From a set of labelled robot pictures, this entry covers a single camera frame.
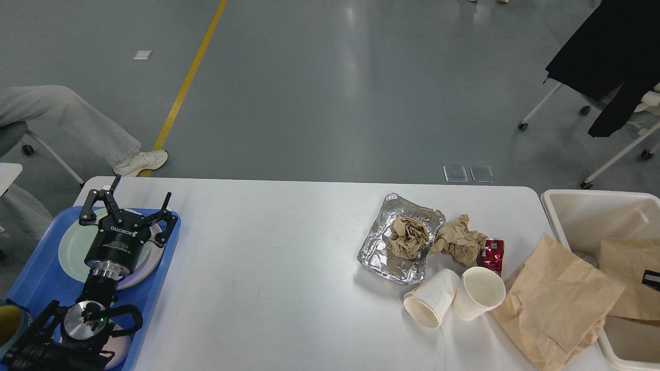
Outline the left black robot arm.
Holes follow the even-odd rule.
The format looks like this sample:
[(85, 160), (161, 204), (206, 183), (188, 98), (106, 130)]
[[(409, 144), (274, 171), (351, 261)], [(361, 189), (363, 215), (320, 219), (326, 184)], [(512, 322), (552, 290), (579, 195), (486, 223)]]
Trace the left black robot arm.
[(60, 213), (2, 300), (2, 370), (128, 370), (174, 255), (179, 216), (92, 189)]

